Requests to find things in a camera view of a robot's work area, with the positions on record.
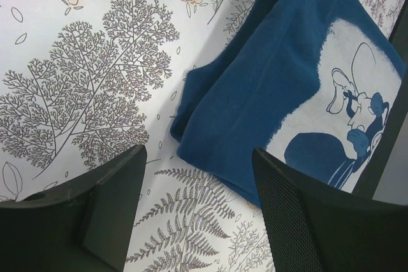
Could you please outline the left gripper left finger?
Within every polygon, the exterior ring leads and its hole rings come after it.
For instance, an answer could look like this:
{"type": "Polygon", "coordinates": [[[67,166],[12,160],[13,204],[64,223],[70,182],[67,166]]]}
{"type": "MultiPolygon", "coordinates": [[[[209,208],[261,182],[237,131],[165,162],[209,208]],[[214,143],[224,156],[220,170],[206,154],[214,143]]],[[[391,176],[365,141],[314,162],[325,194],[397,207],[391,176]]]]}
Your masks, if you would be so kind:
{"type": "Polygon", "coordinates": [[[147,151],[106,164],[22,201],[1,203],[2,271],[122,271],[147,151]]]}

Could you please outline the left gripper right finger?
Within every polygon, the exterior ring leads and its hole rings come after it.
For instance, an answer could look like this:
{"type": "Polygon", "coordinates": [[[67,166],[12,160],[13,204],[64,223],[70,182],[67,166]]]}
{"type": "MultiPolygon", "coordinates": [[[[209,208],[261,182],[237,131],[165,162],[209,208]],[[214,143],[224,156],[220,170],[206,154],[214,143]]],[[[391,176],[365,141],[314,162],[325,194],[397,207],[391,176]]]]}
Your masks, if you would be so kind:
{"type": "Polygon", "coordinates": [[[252,153],[277,271],[406,271],[407,207],[355,196],[252,153]]]}

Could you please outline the blue t shirt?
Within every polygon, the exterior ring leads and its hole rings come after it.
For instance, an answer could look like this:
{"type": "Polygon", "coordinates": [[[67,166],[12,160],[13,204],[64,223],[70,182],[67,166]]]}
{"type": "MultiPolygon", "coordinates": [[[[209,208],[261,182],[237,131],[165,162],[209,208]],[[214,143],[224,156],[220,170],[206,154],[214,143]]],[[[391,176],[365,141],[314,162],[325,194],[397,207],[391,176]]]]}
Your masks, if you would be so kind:
{"type": "Polygon", "coordinates": [[[405,71],[359,0],[278,0],[242,47],[187,74],[177,154],[253,204],[258,147],[351,192],[405,71]]]}

